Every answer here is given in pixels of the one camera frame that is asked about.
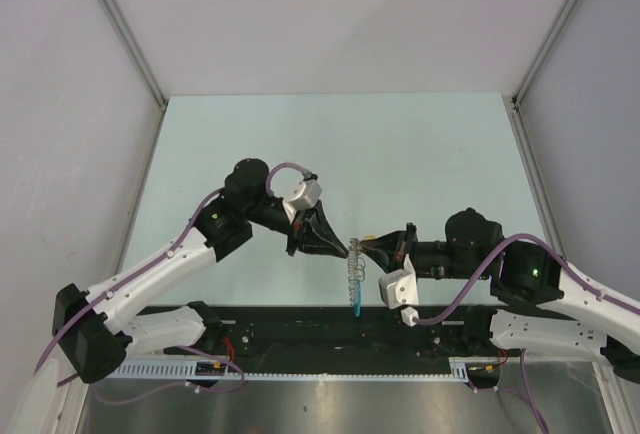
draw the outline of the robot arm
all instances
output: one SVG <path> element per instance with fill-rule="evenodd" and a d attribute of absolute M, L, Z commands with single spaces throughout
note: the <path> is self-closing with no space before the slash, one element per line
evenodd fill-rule
<path fill-rule="evenodd" d="M 251 223 L 287 236 L 286 251 L 291 256 L 301 251 L 347 257 L 347 249 L 324 215 L 317 176 L 305 172 L 285 198 L 270 192 L 271 176 L 263 161 L 239 162 L 225 179 L 224 188 L 203 201 L 176 239 L 84 292 L 71 284 L 58 293 L 54 340 L 57 338 L 84 382 L 104 378 L 133 354 L 217 342 L 220 320 L 203 303 L 162 314 L 136 314 L 173 285 L 220 262 L 247 242 L 252 237 Z M 209 202 L 217 193 L 219 197 Z"/>
<path fill-rule="evenodd" d="M 473 209 L 452 216 L 445 234 L 444 242 L 419 242 L 408 224 L 405 231 L 360 243 L 387 273 L 379 281 L 381 297 L 390 309 L 403 308 L 405 324 L 442 322 L 477 279 L 491 278 L 491 294 L 508 307 L 483 311 L 482 322 L 467 319 L 466 338 L 611 364 L 620 377 L 640 382 L 638 301 L 589 278 L 534 236 L 505 240 L 500 224 Z M 419 319 L 410 306 L 419 304 L 420 278 L 470 282 L 442 315 Z"/>

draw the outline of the white wall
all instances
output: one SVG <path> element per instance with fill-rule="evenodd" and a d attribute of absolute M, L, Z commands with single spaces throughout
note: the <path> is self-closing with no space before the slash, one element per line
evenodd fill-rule
<path fill-rule="evenodd" d="M 584 0 L 523 105 L 567 254 L 636 299 L 639 93 L 640 0 Z"/>
<path fill-rule="evenodd" d="M 120 0 L 167 94 L 513 94 L 563 0 Z"/>
<path fill-rule="evenodd" d="M 110 273 L 160 113 L 97 0 L 0 0 L 0 432 L 70 282 Z"/>

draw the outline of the metal floor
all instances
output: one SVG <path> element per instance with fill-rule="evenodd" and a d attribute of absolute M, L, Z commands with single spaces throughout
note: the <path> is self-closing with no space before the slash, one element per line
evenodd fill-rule
<path fill-rule="evenodd" d="M 611 433 L 589 363 L 530 363 L 534 397 L 553 434 Z M 106 380 L 103 397 L 125 399 L 166 381 Z M 520 368 L 500 385 L 523 389 Z M 79 434 L 539 433 L 528 404 L 460 383 L 255 381 L 230 394 L 183 388 L 108 407 L 89 392 Z"/>

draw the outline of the cable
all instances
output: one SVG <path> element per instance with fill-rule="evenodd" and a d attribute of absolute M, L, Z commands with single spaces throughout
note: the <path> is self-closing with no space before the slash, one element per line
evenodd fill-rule
<path fill-rule="evenodd" d="M 228 337 L 223 337 L 222 338 L 222 342 L 224 342 L 227 345 L 227 348 L 231 352 L 231 358 L 230 359 L 232 361 L 235 361 L 236 360 L 236 348 L 233 347 L 233 344 L 231 344 L 231 339 L 229 339 Z"/>
<path fill-rule="evenodd" d="M 173 246 L 177 246 L 180 245 L 182 243 L 182 241 L 184 241 L 184 239 L 187 237 L 187 235 L 189 234 L 189 231 L 191 230 L 191 228 L 193 227 L 193 224 L 196 222 L 196 218 L 198 217 L 198 215 L 200 214 L 200 212 L 202 211 L 202 209 L 204 209 L 204 207 L 211 201 L 211 199 L 213 199 L 214 196 L 217 196 L 218 194 L 220 194 L 220 192 L 222 192 L 222 189 L 216 189 L 215 191 L 213 191 L 212 193 L 210 193 L 209 195 L 207 195 L 202 202 L 198 205 L 198 207 L 196 208 L 195 212 L 193 213 L 193 215 L 191 216 L 191 218 L 189 219 L 189 222 L 187 223 L 187 226 L 184 228 L 184 230 L 180 233 L 180 235 L 178 236 L 178 238 L 173 242 Z M 82 319 L 82 317 L 87 314 L 89 311 L 91 311 L 94 307 L 96 307 L 98 304 L 100 304 L 102 301 L 104 301 L 107 298 L 107 293 L 108 292 L 116 292 L 119 289 L 121 289 L 122 287 L 124 287 L 125 285 L 129 284 L 131 281 L 137 279 L 138 277 L 142 276 L 143 274 L 145 274 L 147 271 L 149 271 L 150 269 L 153 269 L 155 266 L 157 266 L 158 264 L 160 264 L 162 261 L 164 261 L 165 259 L 168 259 L 169 257 L 167 256 L 167 252 L 163 252 L 162 254 L 160 254 L 159 256 L 157 256 L 156 258 L 152 259 L 151 261 L 149 261 L 147 264 L 145 264 L 144 266 L 142 266 L 141 268 L 137 269 L 135 272 L 131 273 L 130 275 L 128 275 L 127 277 L 125 277 L 124 279 L 120 280 L 118 283 L 116 283 L 115 285 L 113 285 L 110 289 L 105 290 L 104 292 L 102 292 L 98 297 L 96 297 L 93 301 L 89 302 L 86 306 L 84 306 L 82 309 L 80 309 L 73 317 L 71 317 L 71 319 L 69 319 L 61 328 L 60 330 L 56 333 L 55 336 L 53 336 L 53 338 L 51 339 L 51 341 L 49 341 L 49 344 L 47 344 L 47 347 L 45 348 L 45 350 L 42 352 L 42 355 L 40 356 L 40 359 L 38 359 L 38 362 L 36 363 L 36 368 L 34 371 L 34 375 L 40 370 L 40 368 L 42 367 L 42 365 L 44 364 L 44 362 L 49 358 L 49 356 L 51 355 L 51 352 L 53 351 L 53 349 L 56 347 L 56 345 L 58 344 L 58 342 L 60 342 L 60 340 L 64 337 L 64 335 L 69 332 L 69 330 L 80 320 Z"/>
<path fill-rule="evenodd" d="M 224 345 L 225 345 L 225 346 L 227 346 L 227 353 L 226 353 L 227 359 L 229 359 L 230 361 L 233 361 L 233 359 L 231 359 L 231 348 L 229 347 L 229 344 L 227 344 L 227 343 L 224 341 L 224 339 L 223 339 L 223 341 L 222 341 L 222 342 L 224 342 Z"/>
<path fill-rule="evenodd" d="M 498 369 L 502 366 L 504 366 L 507 361 L 509 360 L 509 353 L 507 351 L 505 351 L 504 349 L 499 349 L 498 350 L 498 362 L 495 362 L 493 364 L 486 364 L 484 366 L 471 366 L 471 367 L 467 367 L 468 371 L 493 371 L 494 369 Z"/>
<path fill-rule="evenodd" d="M 78 377 L 80 376 L 78 375 L 77 372 L 75 374 L 71 374 L 69 377 L 65 377 L 63 380 L 59 381 L 58 384 L 56 384 L 56 387 L 66 386 L 71 381 L 76 380 Z"/>
<path fill-rule="evenodd" d="M 224 364 L 226 366 L 229 366 L 230 368 L 232 368 L 234 371 L 236 371 L 239 375 L 240 375 L 240 380 L 238 382 L 236 382 L 235 384 L 229 386 L 229 387 L 225 387 L 225 388 L 219 388 L 219 389 L 214 389 L 212 387 L 204 387 L 204 386 L 199 386 L 196 385 L 194 392 L 197 394 L 200 391 L 205 391 L 205 392 L 212 392 L 212 393 L 226 393 L 226 392 L 232 392 L 235 391 L 237 389 L 239 389 L 240 387 L 242 387 L 244 385 L 246 381 L 245 379 L 245 373 L 242 369 L 240 369 L 240 367 L 236 364 L 234 364 L 232 361 L 228 361 L 227 359 L 223 359 L 222 357 L 218 357 L 218 356 L 212 356 L 211 354 L 207 354 L 206 352 L 202 352 L 199 351 L 198 349 L 194 349 L 192 347 L 187 347 L 187 346 L 180 346 L 180 349 L 184 349 L 185 351 L 189 351 L 193 354 L 197 354 L 199 356 L 202 357 L 206 357 L 208 359 L 212 359 L 216 362 L 219 362 L 221 364 Z M 129 399 L 123 399 L 123 400 L 118 400 L 118 401 L 114 401 L 111 399 L 105 399 L 104 397 L 102 397 L 102 395 L 98 392 L 98 389 L 94 390 L 94 396 L 96 398 L 96 400 L 98 400 L 98 402 L 105 404 L 107 406 L 126 406 L 128 404 L 133 404 L 134 402 L 138 402 L 138 401 L 142 401 L 143 399 L 146 399 L 149 396 L 152 396 L 153 394 L 156 394 L 158 392 L 161 391 L 166 391 L 167 389 L 173 389 L 174 387 L 180 387 L 180 386 L 192 386 L 193 384 L 191 384 L 190 382 L 183 382 L 183 381 L 179 381 L 179 382 L 170 382 L 169 384 L 164 384 L 162 386 L 158 386 L 154 389 L 151 389 L 150 391 L 147 391 L 143 394 L 140 394 L 139 396 L 135 396 L 135 397 L 131 397 Z"/>
<path fill-rule="evenodd" d="M 538 406 L 536 406 L 536 402 L 533 400 L 533 395 L 531 394 L 531 388 L 529 387 L 529 379 L 527 378 L 527 369 L 524 366 L 524 357 L 526 352 L 527 352 L 526 349 L 523 349 L 520 352 L 520 371 L 522 371 L 522 380 L 524 381 L 524 390 L 527 394 L 529 405 L 531 406 L 531 410 L 533 411 L 533 415 L 536 418 L 536 421 L 538 421 L 538 425 L 540 426 L 540 429 L 542 429 L 542 432 L 544 432 L 545 434 L 549 434 L 549 427 L 547 426 L 546 421 L 542 417 L 542 414 L 540 414 L 540 411 L 538 410 Z"/>
<path fill-rule="evenodd" d="M 513 389 L 511 387 L 494 386 L 494 387 L 478 388 L 478 387 L 473 385 L 473 382 L 471 382 L 471 379 L 469 379 L 468 385 L 469 385 L 469 387 L 471 389 L 473 389 L 474 393 L 476 393 L 478 391 L 494 391 L 494 392 L 508 392 L 509 394 L 513 394 L 515 396 L 518 396 L 524 402 L 529 404 L 529 406 L 531 406 L 531 410 L 533 411 L 533 417 L 535 418 L 535 420 L 538 423 L 538 426 L 540 427 L 542 432 L 544 434 L 549 434 L 549 425 L 547 424 L 547 421 L 542 416 L 542 413 L 538 409 L 538 406 L 536 405 L 535 401 L 533 400 L 533 396 L 531 395 L 531 389 L 529 388 L 529 380 L 527 379 L 527 372 L 526 372 L 526 369 L 525 369 L 525 366 L 524 366 L 525 352 L 526 352 L 526 349 L 523 349 L 521 351 L 521 353 L 520 353 L 520 370 L 522 371 L 522 379 L 524 381 L 524 387 L 525 387 L 526 394 L 523 394 L 520 391 L 518 391 L 517 389 Z"/>
<path fill-rule="evenodd" d="M 281 164 L 278 164 L 276 167 L 271 169 L 269 175 L 267 176 L 267 180 L 264 183 L 265 190 L 270 196 L 274 195 L 273 190 L 271 189 L 271 181 L 273 180 L 274 176 L 282 169 L 293 169 L 300 172 L 304 177 L 310 176 L 312 174 L 309 169 L 301 166 L 300 164 L 296 164 L 295 162 L 283 162 Z"/>
<path fill-rule="evenodd" d="M 507 361 L 509 360 L 509 353 L 508 353 L 506 350 L 504 350 L 504 349 L 500 349 L 500 350 L 498 351 L 498 355 L 499 355 L 499 356 L 501 356 L 501 357 L 504 357 L 504 360 L 500 361 L 500 364 L 498 364 L 498 367 L 502 367 L 502 366 L 504 366 L 504 365 L 507 363 Z"/>
<path fill-rule="evenodd" d="M 571 268 L 569 263 L 565 261 L 557 252 L 555 252 L 547 243 L 545 243 L 542 239 L 532 235 L 532 234 L 514 234 L 506 238 L 500 244 L 496 246 L 493 251 L 489 253 L 484 261 L 478 266 L 473 275 L 469 278 L 467 283 L 464 285 L 462 290 L 458 293 L 453 302 L 447 306 L 440 314 L 431 319 L 415 319 L 415 323 L 420 326 L 433 326 L 434 324 L 439 324 L 440 322 L 446 320 L 452 313 L 455 311 L 458 306 L 462 303 L 462 300 L 469 293 L 473 285 L 480 279 L 480 276 L 487 270 L 489 265 L 500 255 L 502 252 L 511 244 L 519 240 L 527 240 L 532 241 L 542 247 L 547 253 L 558 263 L 560 267 L 564 269 L 567 275 L 574 280 L 580 287 L 582 287 L 585 291 L 590 292 L 598 297 L 598 299 L 603 299 L 612 304 L 615 304 L 618 307 L 621 307 L 627 311 L 630 311 L 638 316 L 640 316 L 640 309 L 628 304 L 620 299 L 609 296 L 608 294 L 604 294 L 599 289 L 593 287 L 591 284 L 582 279 L 576 272 Z"/>

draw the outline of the light blue table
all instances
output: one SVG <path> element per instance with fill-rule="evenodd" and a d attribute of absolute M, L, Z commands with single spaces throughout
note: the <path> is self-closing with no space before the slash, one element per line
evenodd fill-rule
<path fill-rule="evenodd" d="M 178 234 L 235 163 L 284 160 L 320 176 L 325 210 L 345 244 L 417 225 L 421 240 L 469 206 L 505 234 L 542 228 L 502 98 L 486 94 L 173 97 L 152 161 L 125 267 Z M 296 173 L 283 172 L 277 193 Z M 285 252 L 284 236 L 254 238 L 221 264 L 175 286 L 158 304 L 347 305 L 346 261 Z M 369 262 L 363 304 L 381 305 Z M 462 281 L 421 281 L 423 304 L 448 304 Z M 479 283 L 469 303 L 495 303 Z"/>

